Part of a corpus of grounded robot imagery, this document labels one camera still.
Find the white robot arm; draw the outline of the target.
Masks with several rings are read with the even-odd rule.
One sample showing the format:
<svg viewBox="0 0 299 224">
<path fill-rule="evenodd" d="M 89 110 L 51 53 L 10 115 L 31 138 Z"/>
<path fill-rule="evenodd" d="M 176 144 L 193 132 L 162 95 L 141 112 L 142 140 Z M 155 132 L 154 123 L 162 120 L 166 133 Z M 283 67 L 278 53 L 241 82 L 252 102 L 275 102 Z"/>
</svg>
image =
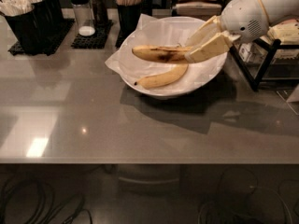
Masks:
<svg viewBox="0 0 299 224">
<path fill-rule="evenodd" d="M 249 43 L 269 28 L 298 15 L 299 0 L 232 0 L 220 16 L 206 21 L 187 40 L 189 63 L 200 63 L 227 52 L 234 43 Z"/>
</svg>

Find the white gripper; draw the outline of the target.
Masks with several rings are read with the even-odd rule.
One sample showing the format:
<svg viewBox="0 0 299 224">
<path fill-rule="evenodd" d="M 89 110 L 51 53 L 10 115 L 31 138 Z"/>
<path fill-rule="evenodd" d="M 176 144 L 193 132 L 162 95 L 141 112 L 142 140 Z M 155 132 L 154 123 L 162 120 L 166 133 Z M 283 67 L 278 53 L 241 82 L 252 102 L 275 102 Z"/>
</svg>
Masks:
<svg viewBox="0 0 299 224">
<path fill-rule="evenodd" d="M 211 17 L 187 39 L 185 45 L 192 48 L 184 57 L 188 63 L 200 63 L 226 53 L 236 40 L 249 43 L 268 29 L 262 0 L 232 0 L 221 16 Z"/>
</svg>

